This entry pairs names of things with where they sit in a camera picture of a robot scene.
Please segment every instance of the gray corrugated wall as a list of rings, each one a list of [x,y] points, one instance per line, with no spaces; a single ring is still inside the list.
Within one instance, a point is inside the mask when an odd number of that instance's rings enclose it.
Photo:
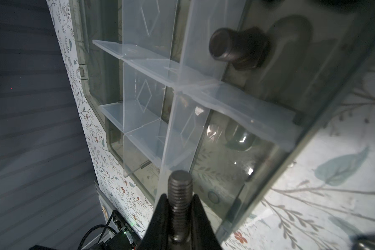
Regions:
[[[76,249],[104,223],[44,0],[0,0],[0,249]]]

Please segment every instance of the red flower print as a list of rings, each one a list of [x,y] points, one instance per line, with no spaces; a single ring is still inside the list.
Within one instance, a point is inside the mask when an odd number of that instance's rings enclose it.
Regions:
[[[247,243],[247,239],[242,237],[241,232],[234,232],[235,238],[240,241],[240,243]]]

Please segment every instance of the gray slatted surface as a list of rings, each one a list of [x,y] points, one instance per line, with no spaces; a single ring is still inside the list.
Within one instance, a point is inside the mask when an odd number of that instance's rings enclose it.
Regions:
[[[105,223],[94,179],[46,2],[0,0],[0,249],[76,249]]]

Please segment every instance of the bolt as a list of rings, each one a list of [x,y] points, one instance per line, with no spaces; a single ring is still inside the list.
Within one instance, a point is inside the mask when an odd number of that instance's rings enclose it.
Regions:
[[[189,172],[174,171],[168,178],[168,202],[171,207],[170,236],[183,242],[190,232],[190,202],[193,196],[193,180]]]

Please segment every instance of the metal bolt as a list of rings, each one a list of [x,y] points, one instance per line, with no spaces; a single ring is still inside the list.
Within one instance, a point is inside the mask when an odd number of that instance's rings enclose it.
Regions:
[[[190,202],[193,196],[193,180],[190,173],[177,170],[168,178],[168,202],[171,207],[170,236],[183,242],[190,232]]]

